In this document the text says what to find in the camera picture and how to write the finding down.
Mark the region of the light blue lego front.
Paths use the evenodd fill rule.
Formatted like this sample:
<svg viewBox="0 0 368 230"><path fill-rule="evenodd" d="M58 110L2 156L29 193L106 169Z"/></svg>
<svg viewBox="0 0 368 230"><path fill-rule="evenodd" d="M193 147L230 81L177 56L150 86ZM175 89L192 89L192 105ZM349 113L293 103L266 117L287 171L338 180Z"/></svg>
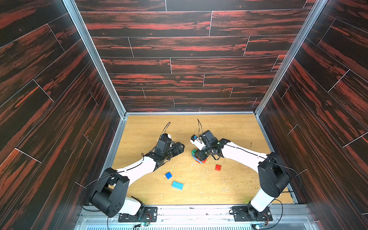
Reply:
<svg viewBox="0 0 368 230"><path fill-rule="evenodd" d="M172 182L172 187L175 188L175 189L178 189L178 190L183 190L184 184L173 181Z"/></svg>

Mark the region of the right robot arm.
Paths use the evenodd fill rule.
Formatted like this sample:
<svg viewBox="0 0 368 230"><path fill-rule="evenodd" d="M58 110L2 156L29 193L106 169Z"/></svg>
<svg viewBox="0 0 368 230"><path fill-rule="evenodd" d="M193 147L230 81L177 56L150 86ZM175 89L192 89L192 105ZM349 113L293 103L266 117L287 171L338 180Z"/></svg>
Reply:
<svg viewBox="0 0 368 230"><path fill-rule="evenodd" d="M278 164L274 152L260 153L227 139L217 140L209 130L199 136L193 135L191 143L198 148L195 157L200 161L206 160L209 156L213 158L219 156L237 161L258 173L260 190L246 207L247 216L251 220L257 220L265 214L268 205L280 196L291 180L290 175Z"/></svg>

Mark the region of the small red lego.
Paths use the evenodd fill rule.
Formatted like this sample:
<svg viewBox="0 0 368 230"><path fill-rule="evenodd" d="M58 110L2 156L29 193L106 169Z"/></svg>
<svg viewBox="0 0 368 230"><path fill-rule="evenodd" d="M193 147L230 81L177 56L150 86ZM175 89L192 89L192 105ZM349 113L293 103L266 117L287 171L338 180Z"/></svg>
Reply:
<svg viewBox="0 0 368 230"><path fill-rule="evenodd" d="M218 164L217 164L217 165L215 166L215 170L220 172L220 171L221 171L221 165L218 165Z"/></svg>

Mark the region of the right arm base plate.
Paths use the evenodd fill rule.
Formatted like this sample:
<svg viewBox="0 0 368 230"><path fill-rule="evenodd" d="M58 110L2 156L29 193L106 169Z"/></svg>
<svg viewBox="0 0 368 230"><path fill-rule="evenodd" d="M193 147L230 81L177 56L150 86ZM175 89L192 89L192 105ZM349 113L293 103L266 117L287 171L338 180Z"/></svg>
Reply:
<svg viewBox="0 0 368 230"><path fill-rule="evenodd" d="M269 207L259 212L251 206L233 206L229 213L234 216L235 221L270 222L273 220Z"/></svg>

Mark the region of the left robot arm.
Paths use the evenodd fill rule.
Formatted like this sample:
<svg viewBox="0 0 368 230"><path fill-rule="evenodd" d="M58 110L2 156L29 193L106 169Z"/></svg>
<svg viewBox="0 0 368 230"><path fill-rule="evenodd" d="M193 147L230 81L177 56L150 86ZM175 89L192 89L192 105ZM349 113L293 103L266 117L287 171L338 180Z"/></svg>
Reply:
<svg viewBox="0 0 368 230"><path fill-rule="evenodd" d="M109 218L116 214L127 214L141 219L144 203L137 198L128 198L130 185L146 174L152 173L171 158L183 153L185 145L173 142L171 136L163 134L157 145L138 162L114 170L107 168L89 194L89 202Z"/></svg>

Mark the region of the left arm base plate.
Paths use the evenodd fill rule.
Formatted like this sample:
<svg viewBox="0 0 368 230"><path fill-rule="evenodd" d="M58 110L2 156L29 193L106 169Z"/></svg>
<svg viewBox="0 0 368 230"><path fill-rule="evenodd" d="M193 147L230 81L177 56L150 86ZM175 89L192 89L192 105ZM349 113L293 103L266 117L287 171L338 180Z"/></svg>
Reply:
<svg viewBox="0 0 368 230"><path fill-rule="evenodd" d="M158 208L154 206L145 206L140 208L136 215L120 214L118 218L119 223L130 222L156 222Z"/></svg>

